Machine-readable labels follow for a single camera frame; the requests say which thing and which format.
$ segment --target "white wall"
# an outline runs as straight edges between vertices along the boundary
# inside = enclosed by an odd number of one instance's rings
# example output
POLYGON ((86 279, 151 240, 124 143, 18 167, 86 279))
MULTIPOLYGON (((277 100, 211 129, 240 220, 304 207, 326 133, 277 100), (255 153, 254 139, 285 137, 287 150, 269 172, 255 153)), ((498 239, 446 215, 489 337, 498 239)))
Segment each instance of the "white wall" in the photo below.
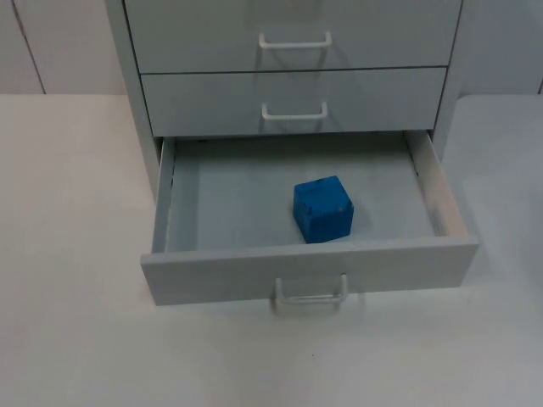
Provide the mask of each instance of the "white wall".
POLYGON ((104 0, 16 4, 47 93, 125 92, 104 0))
POLYGON ((0 0, 0 93, 42 93, 9 0, 0 0))
POLYGON ((543 79, 543 0, 479 0, 462 89, 537 93, 543 79))
MULTIPOLYGON (((462 93, 537 93, 543 0, 479 1, 462 93)), ((104 0, 16 2, 46 92, 124 92, 104 0)))

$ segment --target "white table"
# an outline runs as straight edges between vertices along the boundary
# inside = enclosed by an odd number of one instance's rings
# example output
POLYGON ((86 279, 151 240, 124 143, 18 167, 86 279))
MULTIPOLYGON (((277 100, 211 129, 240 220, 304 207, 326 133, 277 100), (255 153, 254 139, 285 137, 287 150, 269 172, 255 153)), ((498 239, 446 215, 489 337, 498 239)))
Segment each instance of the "white table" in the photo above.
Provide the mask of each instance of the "white table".
POLYGON ((2 406, 541 405, 543 98, 458 105, 445 169, 483 239, 462 288, 314 315, 154 306, 124 97, 1 96, 0 135, 2 406))

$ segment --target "white drawer handle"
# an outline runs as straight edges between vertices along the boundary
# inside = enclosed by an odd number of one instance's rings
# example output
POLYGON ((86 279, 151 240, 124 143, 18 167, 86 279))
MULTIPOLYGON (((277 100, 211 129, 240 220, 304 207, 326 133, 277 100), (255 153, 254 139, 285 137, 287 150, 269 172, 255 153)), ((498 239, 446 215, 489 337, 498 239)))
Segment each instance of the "white drawer handle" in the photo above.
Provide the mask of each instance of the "white drawer handle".
POLYGON ((269 121, 291 121, 291 120, 322 120, 328 117, 328 105, 321 104, 321 112, 317 114, 269 114, 268 107, 262 104, 262 119, 269 121))
POLYGON ((328 48, 332 45, 330 31, 324 33, 324 41, 321 42, 267 42, 264 33, 258 35, 258 45, 262 49, 318 49, 328 48))
POLYGON ((281 278, 275 279, 276 301, 280 304, 303 305, 303 304, 341 304, 349 295, 347 287, 347 275, 341 275, 341 291, 335 295, 317 295, 311 297, 285 297, 283 295, 283 284, 281 278))

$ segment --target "drawer cabinet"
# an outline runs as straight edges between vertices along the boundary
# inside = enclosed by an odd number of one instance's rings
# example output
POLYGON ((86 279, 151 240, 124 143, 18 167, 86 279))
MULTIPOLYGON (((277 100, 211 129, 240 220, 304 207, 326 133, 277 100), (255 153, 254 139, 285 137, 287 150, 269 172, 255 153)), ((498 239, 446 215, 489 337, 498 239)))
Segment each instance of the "drawer cabinet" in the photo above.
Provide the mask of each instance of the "drawer cabinet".
POLYGON ((367 137, 165 140, 153 253, 157 304, 460 284, 477 248, 424 132, 367 137), (304 244, 294 185, 338 175, 351 235, 304 244))
POLYGON ((156 304, 462 283, 478 241, 439 156, 471 0, 105 1, 158 176, 141 258, 156 304), (294 185, 326 176, 353 201, 351 234, 305 244, 294 185))
POLYGON ((126 0, 141 73, 445 66, 461 0, 126 0))
POLYGON ((431 129, 445 69, 143 75, 155 137, 431 129))

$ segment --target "blue cube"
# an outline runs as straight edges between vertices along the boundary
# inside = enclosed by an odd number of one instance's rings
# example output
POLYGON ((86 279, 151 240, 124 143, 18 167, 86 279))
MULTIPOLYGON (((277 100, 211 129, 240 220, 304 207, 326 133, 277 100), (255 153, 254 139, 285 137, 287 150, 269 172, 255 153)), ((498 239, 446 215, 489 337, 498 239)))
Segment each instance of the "blue cube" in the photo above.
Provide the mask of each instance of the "blue cube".
POLYGON ((355 208, 337 176, 294 187, 293 213, 306 243, 324 243, 350 234, 355 208))

